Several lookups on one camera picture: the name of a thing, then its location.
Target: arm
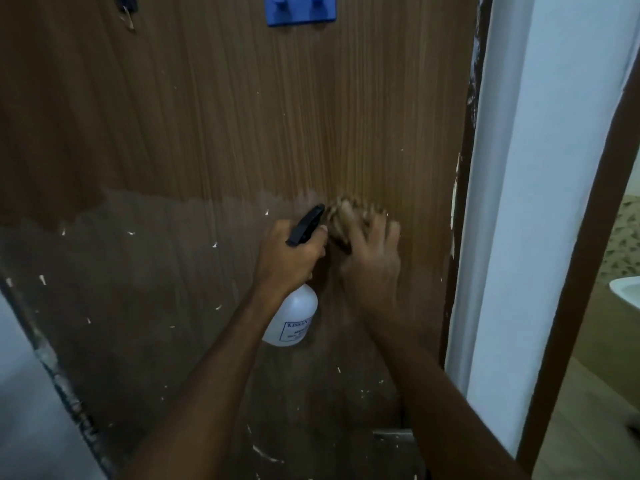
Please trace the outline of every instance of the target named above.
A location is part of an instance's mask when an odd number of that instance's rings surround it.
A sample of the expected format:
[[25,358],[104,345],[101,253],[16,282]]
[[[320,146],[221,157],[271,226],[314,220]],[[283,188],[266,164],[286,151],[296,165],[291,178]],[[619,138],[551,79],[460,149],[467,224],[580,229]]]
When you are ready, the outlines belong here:
[[306,244],[290,248],[285,241],[292,226],[277,221],[269,229],[251,290],[120,480],[217,478],[262,335],[284,298],[304,284],[324,256],[325,227]]
[[418,333],[399,319],[400,225],[391,222],[387,232],[386,217],[377,215],[365,240],[348,203],[341,212],[353,250],[342,269],[345,290],[384,357],[434,477],[529,478],[420,344]]

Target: brown door frame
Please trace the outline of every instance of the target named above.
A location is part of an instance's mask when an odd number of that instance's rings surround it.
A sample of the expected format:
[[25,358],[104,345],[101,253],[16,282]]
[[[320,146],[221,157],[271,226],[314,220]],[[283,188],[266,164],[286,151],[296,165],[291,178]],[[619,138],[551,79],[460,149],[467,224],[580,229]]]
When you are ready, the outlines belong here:
[[531,398],[516,459],[529,474],[578,337],[591,290],[640,146],[640,55],[614,113]]

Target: blue wall hook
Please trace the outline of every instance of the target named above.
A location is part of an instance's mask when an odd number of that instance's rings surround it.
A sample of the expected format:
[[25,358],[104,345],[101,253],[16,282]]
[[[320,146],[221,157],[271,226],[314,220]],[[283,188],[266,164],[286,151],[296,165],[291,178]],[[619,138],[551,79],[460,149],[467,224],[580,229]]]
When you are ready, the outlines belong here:
[[298,25],[335,21],[335,0],[264,0],[267,24]]

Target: wash basin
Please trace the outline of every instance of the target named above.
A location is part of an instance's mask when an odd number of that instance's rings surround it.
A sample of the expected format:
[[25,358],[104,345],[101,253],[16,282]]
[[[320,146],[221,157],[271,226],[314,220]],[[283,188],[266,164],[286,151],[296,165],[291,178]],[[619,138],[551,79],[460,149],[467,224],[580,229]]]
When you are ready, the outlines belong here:
[[640,276],[618,278],[609,283],[609,288],[621,300],[640,311]]

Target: white spray bottle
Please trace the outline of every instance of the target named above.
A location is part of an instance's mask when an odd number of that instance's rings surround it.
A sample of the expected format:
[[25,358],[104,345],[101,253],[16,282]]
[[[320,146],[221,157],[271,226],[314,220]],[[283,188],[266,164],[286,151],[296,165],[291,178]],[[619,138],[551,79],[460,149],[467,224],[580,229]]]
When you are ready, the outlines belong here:
[[[318,204],[302,217],[291,231],[287,245],[294,248],[311,239],[311,234],[320,224],[323,212],[324,205]],[[282,302],[262,336],[263,341],[276,347],[288,347],[299,343],[305,338],[317,307],[316,293],[309,285],[300,286]]]

